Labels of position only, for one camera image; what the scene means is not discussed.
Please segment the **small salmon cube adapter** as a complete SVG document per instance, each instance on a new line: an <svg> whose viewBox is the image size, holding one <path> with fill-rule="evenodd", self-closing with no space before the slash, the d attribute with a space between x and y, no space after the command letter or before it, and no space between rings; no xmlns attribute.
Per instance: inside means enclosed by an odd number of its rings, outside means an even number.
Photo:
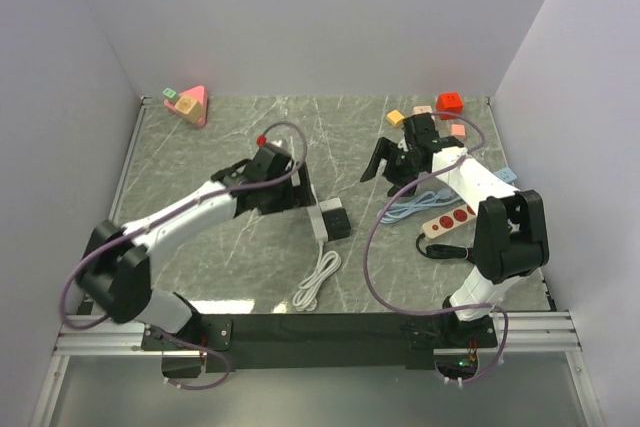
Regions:
<svg viewBox="0 0 640 427"><path fill-rule="evenodd" d="M460 123L452 123L450 125L450 135L459 140L464 140L467 137L466 127Z"/></svg>

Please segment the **small orange cube adapter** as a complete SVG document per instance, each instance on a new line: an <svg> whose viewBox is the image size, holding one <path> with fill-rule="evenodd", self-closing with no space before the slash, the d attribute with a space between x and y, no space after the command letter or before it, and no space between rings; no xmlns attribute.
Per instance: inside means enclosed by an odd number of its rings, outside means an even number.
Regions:
<svg viewBox="0 0 640 427"><path fill-rule="evenodd" d="M390 111L386 114L387 122L393 127L399 127L405 120L405 116L398 110Z"/></svg>

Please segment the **white power strip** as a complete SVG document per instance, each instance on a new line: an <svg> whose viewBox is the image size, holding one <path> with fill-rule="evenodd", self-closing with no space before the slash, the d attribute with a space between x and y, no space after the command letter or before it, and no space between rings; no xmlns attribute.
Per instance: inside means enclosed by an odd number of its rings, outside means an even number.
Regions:
<svg viewBox="0 0 640 427"><path fill-rule="evenodd" d="M318 205L309 206L307 208L309 219L314 234L315 240L319 244L325 244L328 242L328 232L325 226L322 211Z"/></svg>

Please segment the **black cube plug adapter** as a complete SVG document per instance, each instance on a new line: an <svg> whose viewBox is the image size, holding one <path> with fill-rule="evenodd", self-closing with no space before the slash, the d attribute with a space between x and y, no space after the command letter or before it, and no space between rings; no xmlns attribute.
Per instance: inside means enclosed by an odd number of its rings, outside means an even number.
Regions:
<svg viewBox="0 0 640 427"><path fill-rule="evenodd" d="M351 235L351 222L339 198L322 201L320 210L327 231L328 242L346 239Z"/></svg>

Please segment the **beige red power strip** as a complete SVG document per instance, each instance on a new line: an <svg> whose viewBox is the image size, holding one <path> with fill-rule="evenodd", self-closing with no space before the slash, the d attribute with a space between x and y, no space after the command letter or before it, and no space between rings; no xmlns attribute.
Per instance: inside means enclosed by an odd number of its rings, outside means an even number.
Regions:
<svg viewBox="0 0 640 427"><path fill-rule="evenodd" d="M434 240L475 219L474 210L470 206L463 204L425 222L420 227L419 234L423 235L427 240Z"/></svg>

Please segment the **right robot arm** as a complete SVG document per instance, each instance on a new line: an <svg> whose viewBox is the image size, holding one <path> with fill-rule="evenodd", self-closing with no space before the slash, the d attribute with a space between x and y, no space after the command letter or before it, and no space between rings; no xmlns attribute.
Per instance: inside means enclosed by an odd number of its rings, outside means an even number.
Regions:
<svg viewBox="0 0 640 427"><path fill-rule="evenodd" d="M404 143L377 140L361 176L377 174L390 183L389 209L422 182L436 178L453 190L476 216L473 269L448 297L439 314L444 342L460 346L474 333L474 321L488 315L520 279L549 261L542 197L522 191L493 175L473 156L479 145L466 147L453 136L439 135L434 114L413 115L403 122Z"/></svg>

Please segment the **pink cube adapter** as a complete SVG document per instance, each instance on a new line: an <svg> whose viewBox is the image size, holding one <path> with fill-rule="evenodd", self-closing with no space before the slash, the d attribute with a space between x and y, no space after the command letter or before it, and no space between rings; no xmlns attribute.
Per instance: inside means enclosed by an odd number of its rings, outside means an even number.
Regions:
<svg viewBox="0 0 640 427"><path fill-rule="evenodd" d="M421 105L421 106L414 106L412 109L412 115L413 116L417 116L417 115L433 115L433 108L430 105Z"/></svg>

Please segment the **light blue power strip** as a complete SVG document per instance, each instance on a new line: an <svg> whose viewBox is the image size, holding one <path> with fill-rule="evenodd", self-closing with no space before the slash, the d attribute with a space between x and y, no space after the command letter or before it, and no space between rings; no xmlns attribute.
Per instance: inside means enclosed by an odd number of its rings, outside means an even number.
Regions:
<svg viewBox="0 0 640 427"><path fill-rule="evenodd" d="M516 174L509 167L495 171L494 175L507 184L512 184L517 179Z"/></svg>

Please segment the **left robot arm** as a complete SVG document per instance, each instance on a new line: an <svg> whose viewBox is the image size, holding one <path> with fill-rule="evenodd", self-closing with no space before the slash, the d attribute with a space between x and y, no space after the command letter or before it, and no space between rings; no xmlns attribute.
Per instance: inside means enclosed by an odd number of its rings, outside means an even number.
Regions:
<svg viewBox="0 0 640 427"><path fill-rule="evenodd" d="M101 223L75 283L113 322L148 324L176 348L189 348L204 334L202 316L183 296L153 288L156 269L202 231L246 212L268 215L314 203L305 162L267 143L159 212L123 226Z"/></svg>

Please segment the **red cube plug adapter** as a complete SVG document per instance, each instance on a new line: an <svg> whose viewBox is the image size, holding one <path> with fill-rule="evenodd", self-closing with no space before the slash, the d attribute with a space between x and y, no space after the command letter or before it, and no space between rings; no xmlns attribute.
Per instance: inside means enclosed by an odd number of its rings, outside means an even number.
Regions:
<svg viewBox="0 0 640 427"><path fill-rule="evenodd" d="M464 101L457 92L441 93L437 99L436 111L441 120L455 119L464 111Z"/></svg>

